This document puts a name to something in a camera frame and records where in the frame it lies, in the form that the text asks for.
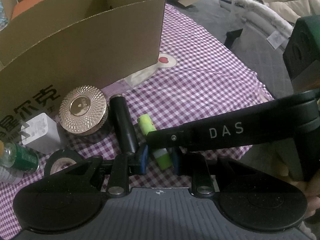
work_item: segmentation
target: white container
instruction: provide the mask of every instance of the white container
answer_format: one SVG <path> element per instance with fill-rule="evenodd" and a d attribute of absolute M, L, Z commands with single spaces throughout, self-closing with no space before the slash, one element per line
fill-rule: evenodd
<path fill-rule="evenodd" d="M 22 144 L 42 154 L 49 154 L 63 149 L 66 138 L 62 129 L 45 113 L 41 113 L 27 121 L 28 127 L 21 127 Z"/>

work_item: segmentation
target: gold metal lid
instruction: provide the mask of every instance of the gold metal lid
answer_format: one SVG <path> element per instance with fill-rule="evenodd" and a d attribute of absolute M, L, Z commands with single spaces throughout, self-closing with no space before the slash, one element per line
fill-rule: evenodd
<path fill-rule="evenodd" d="M 103 93 L 92 86 L 72 90 L 63 99 L 59 110 L 60 123 L 70 133 L 89 135 L 108 118 L 107 100 Z"/>

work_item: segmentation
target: plastic bottle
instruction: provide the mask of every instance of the plastic bottle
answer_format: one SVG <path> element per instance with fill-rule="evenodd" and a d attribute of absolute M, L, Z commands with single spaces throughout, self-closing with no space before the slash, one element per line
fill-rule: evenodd
<path fill-rule="evenodd" d="M 14 143 L 0 141 L 0 165 L 33 173 L 39 167 L 38 155 Z"/>
<path fill-rule="evenodd" d="M 23 177 L 23 171 L 0 166 L 0 182 L 18 184 Z"/>

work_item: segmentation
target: person's hand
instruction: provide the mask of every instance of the person's hand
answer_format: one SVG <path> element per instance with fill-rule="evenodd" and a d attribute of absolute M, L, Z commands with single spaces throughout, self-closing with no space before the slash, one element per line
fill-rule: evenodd
<path fill-rule="evenodd" d="M 308 208 L 305 218 L 311 217 L 316 213 L 316 210 L 320 208 L 320 170 L 316 172 L 310 182 L 294 181 L 289 176 L 288 167 L 277 157 L 273 160 L 273 169 L 275 176 L 291 185 L 300 189 L 307 198 Z"/>

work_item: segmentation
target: white fabric label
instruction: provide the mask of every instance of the white fabric label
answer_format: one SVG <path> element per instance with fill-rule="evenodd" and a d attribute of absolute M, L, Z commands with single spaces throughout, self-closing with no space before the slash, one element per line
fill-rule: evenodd
<path fill-rule="evenodd" d="M 271 44 L 274 49 L 277 49 L 282 42 L 285 41 L 285 37 L 283 37 L 280 32 L 274 31 L 268 38 L 267 41 Z"/>

